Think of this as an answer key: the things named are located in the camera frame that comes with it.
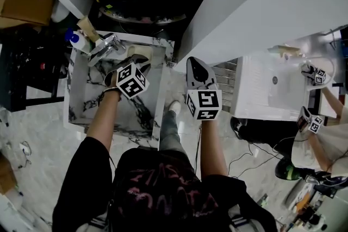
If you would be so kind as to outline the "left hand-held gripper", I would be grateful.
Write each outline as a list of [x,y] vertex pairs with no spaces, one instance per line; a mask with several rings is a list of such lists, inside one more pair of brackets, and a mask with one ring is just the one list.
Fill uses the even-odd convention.
[[138,96],[145,92],[150,84],[146,78],[151,69],[148,61],[149,59],[141,54],[127,57],[124,60],[127,65],[117,64],[107,73],[105,85],[120,90],[127,99]]

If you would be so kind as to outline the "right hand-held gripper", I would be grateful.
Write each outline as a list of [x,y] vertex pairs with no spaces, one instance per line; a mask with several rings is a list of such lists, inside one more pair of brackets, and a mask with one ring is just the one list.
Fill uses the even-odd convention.
[[222,110],[222,91],[218,89],[215,72],[196,57],[187,59],[186,105],[195,120],[217,119]]

